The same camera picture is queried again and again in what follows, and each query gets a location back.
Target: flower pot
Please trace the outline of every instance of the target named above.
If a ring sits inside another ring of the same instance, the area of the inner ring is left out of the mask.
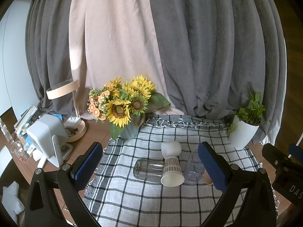
[[[141,126],[140,116],[131,115],[131,122],[125,126],[120,136],[126,140],[134,139],[135,137],[137,137],[139,133],[140,126]]]
[[[259,126],[249,125],[242,120],[240,121],[238,116],[234,116],[233,123],[236,125],[234,132],[229,135],[229,143],[236,149],[244,148],[256,133]]]

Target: white plant pot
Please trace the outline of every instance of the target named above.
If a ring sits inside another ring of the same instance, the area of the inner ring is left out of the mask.
[[[234,132],[229,135],[229,143],[236,149],[244,148],[256,133],[259,126],[249,125],[242,120],[240,121],[238,116],[234,116],[233,123],[236,125]]]

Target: white stick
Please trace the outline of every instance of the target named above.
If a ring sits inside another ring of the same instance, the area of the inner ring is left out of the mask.
[[[299,140],[297,141],[296,146],[299,146],[299,144],[300,144],[300,142],[301,142],[302,138],[303,138],[303,132],[302,132],[302,134],[301,134],[301,136],[300,136]]]

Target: metal bolt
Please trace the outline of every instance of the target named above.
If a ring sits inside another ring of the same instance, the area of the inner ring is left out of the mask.
[[[239,166],[236,164],[232,164],[230,167],[231,167],[231,169],[233,169],[235,171],[239,169]]]
[[[65,165],[62,166],[62,169],[63,169],[64,171],[66,171],[66,170],[68,170],[70,167],[71,167],[71,166],[70,166],[69,164],[65,164]]]
[[[264,168],[260,168],[260,172],[261,172],[262,174],[265,174],[265,173],[266,173],[266,170],[265,170]]]
[[[38,168],[38,169],[35,170],[35,173],[36,173],[37,175],[40,174],[41,172],[42,172],[41,168]]]

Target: gray curtain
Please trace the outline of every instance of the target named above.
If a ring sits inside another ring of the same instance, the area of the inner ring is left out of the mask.
[[[26,26],[28,69],[39,108],[47,113],[75,116],[72,94],[49,100],[46,91],[72,79],[69,60],[71,0],[32,0]]]
[[[150,0],[167,93],[190,116],[222,118],[261,92],[259,142],[283,108],[285,46],[273,0]]]

